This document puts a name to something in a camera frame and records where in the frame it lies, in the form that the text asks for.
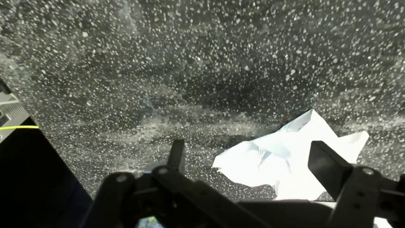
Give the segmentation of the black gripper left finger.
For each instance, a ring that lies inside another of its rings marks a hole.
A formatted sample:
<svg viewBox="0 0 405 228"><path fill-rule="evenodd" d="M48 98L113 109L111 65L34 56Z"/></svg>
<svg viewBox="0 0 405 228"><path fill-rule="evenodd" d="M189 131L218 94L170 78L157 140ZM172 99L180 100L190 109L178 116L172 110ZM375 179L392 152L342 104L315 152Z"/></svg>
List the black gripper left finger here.
<svg viewBox="0 0 405 228"><path fill-rule="evenodd" d="M108 175L97 190L83 228L137 228L154 217L164 228L196 228L199 216L183 192L192 181L183 176L185 141L175 140L167 161L149 174Z"/></svg>

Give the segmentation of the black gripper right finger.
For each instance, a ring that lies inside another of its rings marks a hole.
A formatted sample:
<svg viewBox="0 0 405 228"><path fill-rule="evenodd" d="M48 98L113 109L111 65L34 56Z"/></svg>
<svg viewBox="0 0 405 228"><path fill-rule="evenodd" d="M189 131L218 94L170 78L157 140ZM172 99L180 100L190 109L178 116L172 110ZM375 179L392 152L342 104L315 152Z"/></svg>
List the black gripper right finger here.
<svg viewBox="0 0 405 228"><path fill-rule="evenodd" d="M323 141L313 141L307 169L335 200L328 228L373 228L385 218L391 228L405 228L405 181L385 178L363 165L352 165Z"/></svg>

